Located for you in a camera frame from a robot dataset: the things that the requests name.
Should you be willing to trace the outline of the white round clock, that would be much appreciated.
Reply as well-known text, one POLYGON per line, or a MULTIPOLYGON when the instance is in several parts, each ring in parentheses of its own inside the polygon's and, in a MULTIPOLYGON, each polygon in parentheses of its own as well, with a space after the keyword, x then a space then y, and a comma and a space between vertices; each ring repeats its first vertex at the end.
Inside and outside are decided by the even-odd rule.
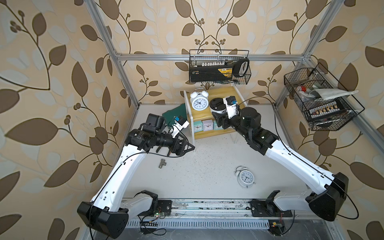
POLYGON ((209 93, 203 88, 197 88, 190 94, 192 108, 196 111, 203 111, 209 106, 209 93))
POLYGON ((210 111, 212 113, 223 114, 227 111, 223 98, 214 98, 209 103, 210 111))
POLYGON ((245 166, 236 167, 235 176, 239 185, 243 188, 249 189, 255 184, 254 174, 245 166))

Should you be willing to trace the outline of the white square alarm clock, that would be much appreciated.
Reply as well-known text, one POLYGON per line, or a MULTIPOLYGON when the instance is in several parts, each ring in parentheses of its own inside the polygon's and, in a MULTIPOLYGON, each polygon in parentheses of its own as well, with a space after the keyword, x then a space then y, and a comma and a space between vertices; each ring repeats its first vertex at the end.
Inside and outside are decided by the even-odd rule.
POLYGON ((212 119, 202 121, 204 132, 214 130, 214 121, 212 119))

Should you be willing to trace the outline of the teal square alarm clock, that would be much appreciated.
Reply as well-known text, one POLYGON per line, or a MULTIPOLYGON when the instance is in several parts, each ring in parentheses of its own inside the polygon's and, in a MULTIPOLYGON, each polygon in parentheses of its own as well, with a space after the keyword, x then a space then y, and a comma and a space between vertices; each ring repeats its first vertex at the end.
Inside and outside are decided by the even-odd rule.
POLYGON ((203 127, 202 121, 194 122, 194 124, 193 124, 193 132, 194 133, 202 132, 203 130, 204 130, 204 127, 203 127))

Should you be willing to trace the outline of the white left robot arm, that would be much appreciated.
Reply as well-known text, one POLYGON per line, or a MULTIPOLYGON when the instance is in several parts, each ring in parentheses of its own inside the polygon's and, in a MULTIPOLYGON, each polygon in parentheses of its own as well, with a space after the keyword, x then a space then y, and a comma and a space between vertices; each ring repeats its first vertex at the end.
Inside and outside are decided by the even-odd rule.
POLYGON ((182 133, 189 126, 186 118, 175 117, 167 124, 162 116, 149 114, 145 123, 128 133, 121 155, 101 189, 89 202, 81 202, 77 213, 89 230, 116 239, 128 221, 144 212, 154 212, 158 195, 141 191, 122 207, 124 193, 143 159, 154 147, 167 148, 170 158, 180 158, 195 147, 182 133))

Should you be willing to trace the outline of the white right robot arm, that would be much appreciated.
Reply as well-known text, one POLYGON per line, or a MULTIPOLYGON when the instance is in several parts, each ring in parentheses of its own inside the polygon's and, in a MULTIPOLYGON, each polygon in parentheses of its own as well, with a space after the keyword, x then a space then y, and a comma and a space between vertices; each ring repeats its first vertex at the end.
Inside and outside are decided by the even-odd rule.
POLYGON ((235 115, 212 113, 219 127, 232 128, 244 137, 255 151, 281 164, 301 179, 309 189, 300 193, 274 191, 272 201, 280 211, 313 212, 333 222, 348 194, 349 179, 342 173, 333 174, 288 147, 273 132, 263 129, 256 109, 237 109, 235 115))

